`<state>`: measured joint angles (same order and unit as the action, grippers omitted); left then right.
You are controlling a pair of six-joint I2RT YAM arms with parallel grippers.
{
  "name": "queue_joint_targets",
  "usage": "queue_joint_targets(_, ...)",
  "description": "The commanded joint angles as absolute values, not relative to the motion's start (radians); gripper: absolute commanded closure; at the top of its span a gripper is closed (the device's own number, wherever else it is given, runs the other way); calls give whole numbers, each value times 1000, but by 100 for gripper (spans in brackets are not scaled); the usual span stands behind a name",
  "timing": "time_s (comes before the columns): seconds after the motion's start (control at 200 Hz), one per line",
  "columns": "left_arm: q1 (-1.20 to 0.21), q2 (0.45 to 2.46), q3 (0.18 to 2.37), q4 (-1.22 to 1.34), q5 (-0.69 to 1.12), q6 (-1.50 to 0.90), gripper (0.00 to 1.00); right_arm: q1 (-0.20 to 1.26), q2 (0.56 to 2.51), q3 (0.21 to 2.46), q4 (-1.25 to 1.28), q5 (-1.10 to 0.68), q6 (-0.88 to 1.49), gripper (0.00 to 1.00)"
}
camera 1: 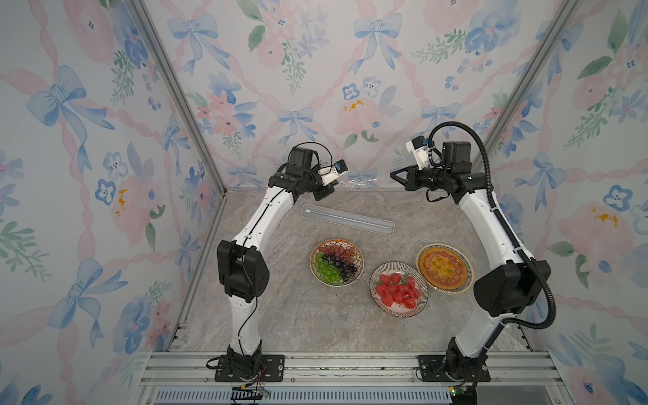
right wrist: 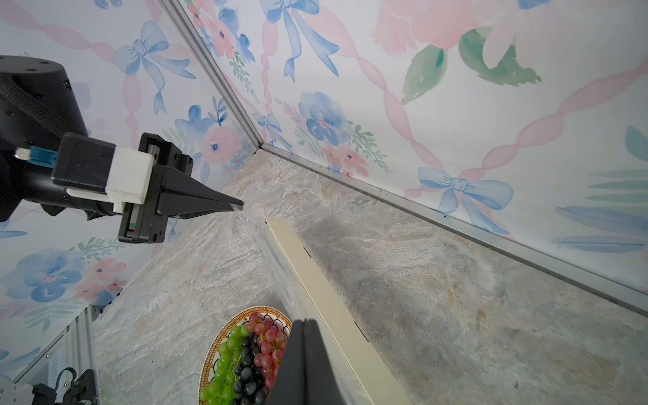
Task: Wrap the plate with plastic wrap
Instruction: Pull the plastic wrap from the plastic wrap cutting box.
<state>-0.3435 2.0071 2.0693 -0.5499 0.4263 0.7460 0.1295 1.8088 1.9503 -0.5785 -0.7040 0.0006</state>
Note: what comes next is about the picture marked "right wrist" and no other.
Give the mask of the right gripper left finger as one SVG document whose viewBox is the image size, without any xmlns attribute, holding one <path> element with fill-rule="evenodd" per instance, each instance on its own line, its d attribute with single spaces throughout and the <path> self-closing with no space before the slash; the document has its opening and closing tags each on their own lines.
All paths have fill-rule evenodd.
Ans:
<svg viewBox="0 0 648 405">
<path fill-rule="evenodd" d="M 303 405 L 306 400 L 305 393 L 305 322 L 295 321 L 278 376 L 268 394 L 266 404 Z"/>
</svg>

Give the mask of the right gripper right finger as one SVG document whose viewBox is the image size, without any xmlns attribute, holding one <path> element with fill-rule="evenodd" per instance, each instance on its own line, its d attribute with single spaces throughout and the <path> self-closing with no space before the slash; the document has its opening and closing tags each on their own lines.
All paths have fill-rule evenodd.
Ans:
<svg viewBox="0 0 648 405">
<path fill-rule="evenodd" d="M 322 334 L 315 320 L 304 327 L 305 403 L 344 405 L 342 393 L 332 371 Z"/>
</svg>

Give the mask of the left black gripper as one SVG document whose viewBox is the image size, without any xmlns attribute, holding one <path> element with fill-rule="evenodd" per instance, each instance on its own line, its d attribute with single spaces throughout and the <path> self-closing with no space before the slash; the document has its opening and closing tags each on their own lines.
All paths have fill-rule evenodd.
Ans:
<svg viewBox="0 0 648 405">
<path fill-rule="evenodd" d="M 154 165 L 144 203 L 126 204 L 121 215 L 120 242 L 162 243 L 169 217 L 193 219 L 244 207 L 240 199 L 217 192 L 190 177 L 193 158 L 161 136 L 143 133 L 138 151 L 151 155 Z"/>
</svg>

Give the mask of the cream plastic wrap dispenser box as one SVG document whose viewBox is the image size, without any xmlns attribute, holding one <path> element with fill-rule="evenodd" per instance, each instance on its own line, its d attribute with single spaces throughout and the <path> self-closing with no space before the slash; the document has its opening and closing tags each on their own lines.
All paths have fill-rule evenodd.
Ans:
<svg viewBox="0 0 648 405">
<path fill-rule="evenodd" d="M 408 396 L 288 223 L 252 220 L 250 232 L 292 327 L 315 320 L 344 404 L 408 404 Z"/>
</svg>

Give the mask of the plate of grapes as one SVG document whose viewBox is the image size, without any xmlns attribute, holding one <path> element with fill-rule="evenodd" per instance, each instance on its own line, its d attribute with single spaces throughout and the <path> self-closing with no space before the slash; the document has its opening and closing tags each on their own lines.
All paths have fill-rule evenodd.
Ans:
<svg viewBox="0 0 648 405">
<path fill-rule="evenodd" d="M 282 362 L 291 320 L 255 306 L 225 324 L 202 367 L 199 404 L 267 404 Z"/>
</svg>

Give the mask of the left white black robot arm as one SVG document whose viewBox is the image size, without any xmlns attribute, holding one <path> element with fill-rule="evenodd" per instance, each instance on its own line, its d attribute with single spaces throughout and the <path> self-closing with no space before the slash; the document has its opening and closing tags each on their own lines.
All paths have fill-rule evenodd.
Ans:
<svg viewBox="0 0 648 405">
<path fill-rule="evenodd" d="M 144 133 L 136 150 L 91 138 L 64 67 L 19 56 L 1 59 L 1 218 L 21 202 L 51 216 L 65 209 L 89 219 L 119 216 L 118 239 L 158 244 L 170 219 L 243 207 L 192 178 L 193 160 Z"/>
</svg>

